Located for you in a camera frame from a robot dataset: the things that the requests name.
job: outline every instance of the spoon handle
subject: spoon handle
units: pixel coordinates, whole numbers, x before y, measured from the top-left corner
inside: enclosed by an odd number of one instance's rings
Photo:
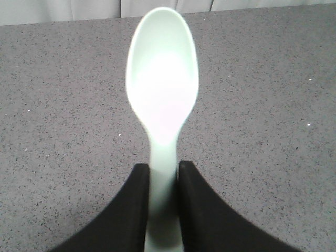
[[[150,139],[150,202],[145,252],[182,252],[177,212],[177,138],[167,144]]]

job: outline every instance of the white curtain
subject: white curtain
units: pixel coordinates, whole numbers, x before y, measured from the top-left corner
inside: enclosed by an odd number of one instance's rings
[[[166,6],[180,13],[336,3],[336,0],[0,0],[0,25],[143,16]]]

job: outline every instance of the gray countertop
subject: gray countertop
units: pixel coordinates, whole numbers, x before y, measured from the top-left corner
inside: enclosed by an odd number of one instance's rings
[[[303,251],[336,251],[336,4],[183,15],[199,94],[179,160]],[[0,27],[0,251],[93,219],[149,143],[124,75],[139,18]]]

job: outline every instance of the plastic spoon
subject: plastic spoon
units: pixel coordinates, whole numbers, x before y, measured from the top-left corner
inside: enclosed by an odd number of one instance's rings
[[[160,7],[140,21],[130,45],[126,90],[151,147],[145,251],[183,251],[174,196],[176,144],[198,93],[194,41],[183,17]]]

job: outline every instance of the black holder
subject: black holder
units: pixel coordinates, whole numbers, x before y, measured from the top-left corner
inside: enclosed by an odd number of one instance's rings
[[[178,211],[185,252],[300,252],[235,212],[191,161],[181,161],[178,171]],[[136,164],[111,203],[50,252],[143,252],[149,177],[149,166]]]

